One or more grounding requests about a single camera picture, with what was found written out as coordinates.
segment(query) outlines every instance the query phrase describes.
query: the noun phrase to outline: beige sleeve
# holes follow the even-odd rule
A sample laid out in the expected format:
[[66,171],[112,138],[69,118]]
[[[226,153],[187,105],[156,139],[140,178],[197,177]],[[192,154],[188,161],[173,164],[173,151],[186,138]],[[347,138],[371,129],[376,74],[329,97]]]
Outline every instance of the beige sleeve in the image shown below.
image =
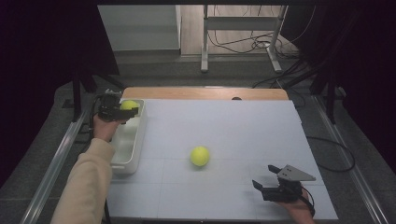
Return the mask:
[[93,138],[78,156],[51,223],[101,223],[110,179],[114,148]]

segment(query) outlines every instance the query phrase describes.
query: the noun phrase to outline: black cable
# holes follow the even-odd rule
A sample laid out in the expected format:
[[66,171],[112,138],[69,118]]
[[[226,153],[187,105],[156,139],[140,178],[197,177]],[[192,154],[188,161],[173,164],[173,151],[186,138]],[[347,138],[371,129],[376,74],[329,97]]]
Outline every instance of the black cable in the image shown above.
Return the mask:
[[334,141],[332,141],[332,140],[326,139],[326,138],[313,137],[313,136],[307,136],[306,138],[308,138],[308,139],[314,139],[314,140],[319,140],[319,141],[323,141],[323,142],[327,142],[327,143],[336,144],[337,146],[341,147],[343,150],[345,150],[346,152],[348,152],[349,155],[350,155],[350,157],[351,157],[351,159],[352,159],[352,165],[350,165],[350,167],[348,167],[348,168],[346,168],[346,169],[343,169],[343,170],[335,170],[335,169],[333,169],[333,168],[329,168],[329,167],[326,167],[326,166],[324,166],[324,165],[322,165],[322,164],[317,163],[318,167],[321,167],[321,168],[323,168],[323,169],[325,169],[325,170],[332,171],[332,172],[336,172],[336,173],[348,172],[348,171],[352,170],[353,168],[355,168],[355,165],[356,165],[355,156],[354,156],[353,153],[349,150],[349,148],[347,148],[346,146],[344,146],[344,145],[342,145],[342,144],[340,144],[340,143],[334,142]]
[[312,194],[307,189],[305,189],[303,186],[301,186],[301,188],[304,189],[309,194],[309,196],[312,199],[312,203],[309,202],[309,200],[306,199],[302,194],[299,194],[299,193],[295,192],[294,190],[292,190],[292,189],[290,189],[290,188],[288,188],[286,186],[282,186],[282,189],[284,189],[285,191],[287,191],[288,193],[290,193],[292,195],[297,196],[298,199],[300,199],[303,203],[305,203],[306,206],[308,206],[308,209],[309,209],[309,212],[311,213],[311,216],[313,217],[315,215],[315,213],[316,213],[314,198],[312,197]]
[[230,51],[232,51],[232,52],[234,52],[234,53],[249,53],[249,52],[255,50],[255,49],[250,49],[250,50],[247,50],[247,51],[237,51],[237,50],[234,50],[234,49],[230,49],[230,48],[224,47],[224,46],[222,46],[222,45],[217,45],[217,44],[215,44],[215,43],[213,42],[212,38],[210,37],[210,34],[207,34],[207,36],[209,37],[210,42],[212,42],[212,44],[213,44],[214,46],[219,47],[219,48],[223,48],[223,49],[230,50]]
[[108,212],[107,200],[105,200],[105,216],[106,216],[106,223],[111,224],[110,213]]
[[308,206],[309,211],[311,212],[311,216],[313,217],[313,216],[315,215],[315,213],[316,213],[316,211],[315,211],[315,201],[314,201],[314,197],[312,197],[311,192],[309,192],[306,188],[304,188],[303,186],[301,186],[301,188],[304,189],[304,190],[309,194],[309,197],[311,197],[312,203],[309,202],[308,199],[306,199],[305,197],[303,197],[303,195],[298,195],[298,197],[299,197],[299,199],[300,199],[301,201],[303,201],[303,202]]

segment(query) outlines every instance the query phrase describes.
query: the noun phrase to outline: table surface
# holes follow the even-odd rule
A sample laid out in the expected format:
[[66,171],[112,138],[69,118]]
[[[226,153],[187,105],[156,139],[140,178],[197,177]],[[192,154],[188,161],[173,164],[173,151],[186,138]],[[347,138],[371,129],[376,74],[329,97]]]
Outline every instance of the table surface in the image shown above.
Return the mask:
[[[235,96],[245,100],[231,101]],[[289,164],[317,178],[304,182],[315,198],[316,218],[337,219],[301,121],[284,91],[128,88],[123,98],[145,99],[148,124],[137,171],[114,175],[111,182],[107,199],[112,216],[290,219],[283,208],[265,202],[251,184],[255,179],[267,188],[276,187],[276,175],[267,165]],[[203,168],[189,160],[198,145],[211,153]]]

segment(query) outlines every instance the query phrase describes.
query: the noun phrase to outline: metal frame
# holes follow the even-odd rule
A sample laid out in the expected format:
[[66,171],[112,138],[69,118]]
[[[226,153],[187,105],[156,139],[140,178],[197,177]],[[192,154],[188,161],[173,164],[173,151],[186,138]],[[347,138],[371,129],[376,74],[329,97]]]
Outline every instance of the metal frame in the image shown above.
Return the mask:
[[279,36],[282,22],[285,18],[286,6],[281,6],[277,17],[208,17],[207,5],[204,5],[204,42],[202,45],[201,71],[208,71],[208,44],[209,30],[240,30],[240,31],[274,31],[270,44],[266,50],[276,73],[282,68],[276,57],[275,45]]
[[[342,145],[346,145],[343,137],[341,136],[340,132],[337,129],[337,126],[332,123],[332,121],[328,118],[326,113],[326,106],[323,104],[320,96],[313,95],[314,103],[319,111],[319,114],[322,117],[324,124],[326,125],[327,130],[329,131],[332,140],[338,142]],[[350,161],[347,153],[339,147],[339,152],[341,155],[341,159],[346,164],[346,166],[351,166],[352,162]],[[367,206],[367,209],[372,216],[374,223],[376,224],[388,224],[389,221],[385,212],[383,211],[381,205],[379,204],[378,199],[375,197],[373,190],[370,188],[370,185],[367,183],[366,179],[364,178],[363,174],[361,173],[361,169],[356,164],[355,167],[349,171],[349,174],[355,183],[356,188],[358,189],[364,203]]]
[[69,153],[70,148],[73,146],[73,143],[78,134],[78,130],[81,127],[83,120],[87,117],[87,115],[90,114],[93,98],[94,94],[85,94],[83,96],[82,111],[78,119],[69,125],[69,128],[64,135],[64,139],[59,145],[55,156],[53,157],[49,168],[47,169],[47,172],[44,174],[44,177],[35,192],[35,196],[32,198],[32,201],[27,207],[20,223],[37,222],[41,211],[43,210],[43,207],[50,195],[52,187],[56,179],[58,178],[58,174],[61,172],[67,154]]

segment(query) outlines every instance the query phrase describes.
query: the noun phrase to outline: tennis ball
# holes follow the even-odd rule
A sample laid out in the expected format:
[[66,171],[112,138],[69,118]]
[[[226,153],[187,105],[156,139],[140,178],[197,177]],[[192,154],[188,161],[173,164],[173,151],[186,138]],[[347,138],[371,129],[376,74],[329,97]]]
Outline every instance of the tennis ball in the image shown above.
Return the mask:
[[121,103],[120,110],[131,110],[133,108],[139,107],[139,104],[132,100],[124,100]]
[[191,151],[190,160],[196,166],[204,166],[209,161],[209,151],[206,147],[195,147]]

